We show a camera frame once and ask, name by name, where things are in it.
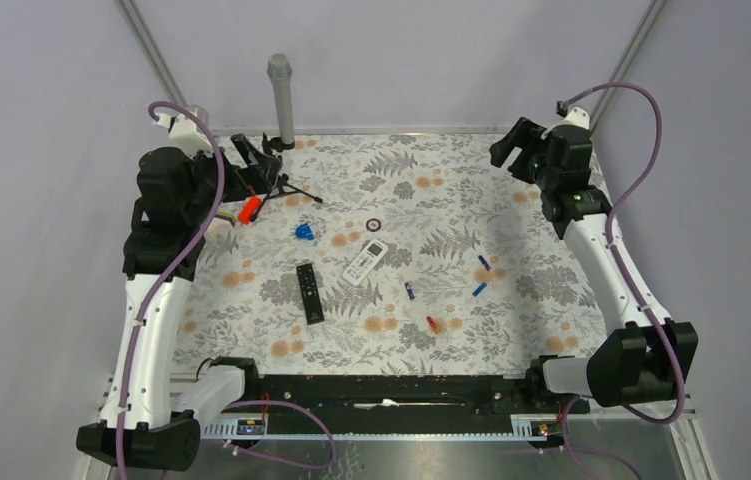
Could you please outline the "black remote control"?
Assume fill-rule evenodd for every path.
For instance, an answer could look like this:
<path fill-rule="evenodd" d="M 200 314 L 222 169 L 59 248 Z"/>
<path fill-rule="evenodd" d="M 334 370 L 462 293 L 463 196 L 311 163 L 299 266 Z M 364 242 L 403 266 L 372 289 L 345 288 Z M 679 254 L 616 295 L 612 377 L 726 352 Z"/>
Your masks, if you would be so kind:
<path fill-rule="evenodd" d="M 296 275 L 301 292 L 306 323 L 308 325 L 315 325 L 324 322 L 325 316 L 313 265 L 311 263 L 298 265 L 296 267 Z"/>

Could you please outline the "orange red battery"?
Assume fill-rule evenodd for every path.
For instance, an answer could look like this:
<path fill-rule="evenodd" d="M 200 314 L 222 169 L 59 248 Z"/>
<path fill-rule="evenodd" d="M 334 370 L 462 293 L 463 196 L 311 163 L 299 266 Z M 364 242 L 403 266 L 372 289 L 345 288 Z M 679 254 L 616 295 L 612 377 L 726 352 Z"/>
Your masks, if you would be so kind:
<path fill-rule="evenodd" d="M 434 332 L 435 334 L 439 334 L 441 332 L 441 328 L 439 324 L 432 317 L 428 316 L 426 318 L 426 322 L 429 325 L 432 332 Z"/>

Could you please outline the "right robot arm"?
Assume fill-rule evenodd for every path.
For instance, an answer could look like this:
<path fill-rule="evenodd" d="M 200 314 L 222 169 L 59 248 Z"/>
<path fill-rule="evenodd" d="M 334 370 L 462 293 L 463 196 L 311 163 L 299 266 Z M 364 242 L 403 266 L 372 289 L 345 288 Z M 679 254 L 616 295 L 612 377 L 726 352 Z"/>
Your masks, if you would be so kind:
<path fill-rule="evenodd" d="M 495 167 L 513 156 L 508 172 L 538 187 L 543 215 L 581 266 L 607 331 L 588 358 L 533 361 L 524 386 L 528 405 L 548 412 L 566 394 L 603 407 L 683 397 L 698 334 L 674 321 L 650 291 L 611 222 L 611 202 L 591 183 L 587 114 L 573 111 L 549 127 L 522 117 L 489 152 Z"/>

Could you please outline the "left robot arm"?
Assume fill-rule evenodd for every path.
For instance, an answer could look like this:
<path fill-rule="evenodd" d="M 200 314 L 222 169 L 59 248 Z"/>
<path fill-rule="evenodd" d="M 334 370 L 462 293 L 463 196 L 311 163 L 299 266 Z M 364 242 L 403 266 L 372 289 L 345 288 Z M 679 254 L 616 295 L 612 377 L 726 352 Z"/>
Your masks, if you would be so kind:
<path fill-rule="evenodd" d="M 178 327 L 214 214 L 217 162 L 160 147 L 139 161 L 131 233 L 125 242 L 125 324 L 113 385 L 97 422 L 79 428 L 76 447 L 118 467 L 183 472 L 193 464 L 203 428 L 231 404 L 260 401 L 251 359 L 217 357 L 206 377 L 170 396 Z"/>

